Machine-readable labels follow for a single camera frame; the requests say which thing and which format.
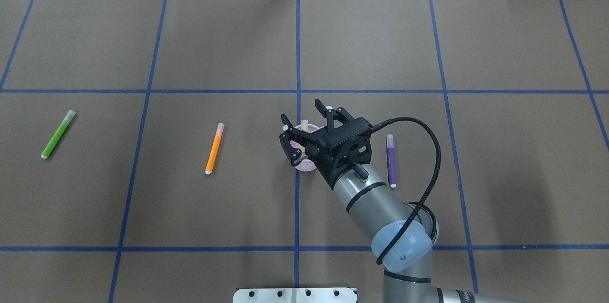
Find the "purple marker pen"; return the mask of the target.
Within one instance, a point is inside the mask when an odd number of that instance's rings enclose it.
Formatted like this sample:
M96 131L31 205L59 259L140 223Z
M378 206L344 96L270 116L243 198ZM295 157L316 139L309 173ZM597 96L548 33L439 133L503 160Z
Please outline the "purple marker pen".
M393 134L387 134L386 136L386 160L389 186L390 188L397 188L397 168Z

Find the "orange marker pen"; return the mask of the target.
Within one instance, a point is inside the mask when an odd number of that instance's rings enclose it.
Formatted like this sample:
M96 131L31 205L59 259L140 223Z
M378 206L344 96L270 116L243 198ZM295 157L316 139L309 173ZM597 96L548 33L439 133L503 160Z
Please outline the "orange marker pen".
M212 142L212 146L210 149L209 157L207 159L206 167L205 167L205 175L209 176L213 173L215 168L217 154L219 153L219 148L224 132L225 124L219 122L216 127L215 138Z

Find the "green marker pen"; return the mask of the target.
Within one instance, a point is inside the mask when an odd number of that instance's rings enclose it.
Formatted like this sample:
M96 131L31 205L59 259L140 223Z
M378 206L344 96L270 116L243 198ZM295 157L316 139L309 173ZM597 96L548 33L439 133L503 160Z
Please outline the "green marker pen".
M73 110L68 110L67 114L64 116L63 120L59 124L59 127L55 130L52 138L48 141L47 145L45 146L45 148L41 152L40 157L42 159L47 159L47 158L49 158L51 156L52 152L54 151L54 149L58 145L58 143L61 140L63 134L65 134L65 132L68 129L72 119L75 116L76 116L76 112L74 112Z

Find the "yellow marker pen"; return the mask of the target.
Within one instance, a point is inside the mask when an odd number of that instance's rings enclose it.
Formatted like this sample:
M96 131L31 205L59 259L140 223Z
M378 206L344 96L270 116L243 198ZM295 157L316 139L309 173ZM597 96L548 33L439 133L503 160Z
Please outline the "yellow marker pen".
M309 132L309 121L308 121L307 119L302 119L302 122L301 122L301 130L302 130L303 132L307 132L307 133ZM304 142L302 143L302 154L303 154L303 155L305 155L305 154L306 154L306 144L307 144L307 141L304 141Z

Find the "pink mesh pen holder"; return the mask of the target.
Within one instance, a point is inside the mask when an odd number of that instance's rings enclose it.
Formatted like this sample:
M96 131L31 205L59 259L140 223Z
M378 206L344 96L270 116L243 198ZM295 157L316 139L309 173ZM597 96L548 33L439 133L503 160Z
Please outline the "pink mesh pen holder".
M309 125L307 127L308 127L307 132L311 132L311 133L315 132L316 130L319 129L319 127L317 125L313 125L311 123L309 123ZM301 156L305 155L305 148L302 145L300 145L300 143L291 141L291 147L300 149ZM310 172L310 171L314 171L315 169L317 169L317 167L315 166L315 164L313 163L312 160L310 160L309 158L305 158L298 165L296 165L296 169L298 169L298 171L301 171L301 172Z

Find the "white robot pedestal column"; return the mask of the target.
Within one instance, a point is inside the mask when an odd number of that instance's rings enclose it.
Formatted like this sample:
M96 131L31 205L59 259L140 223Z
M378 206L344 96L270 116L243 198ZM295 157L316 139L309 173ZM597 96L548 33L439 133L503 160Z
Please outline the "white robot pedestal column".
M244 288L233 303L357 303L357 290L348 287Z

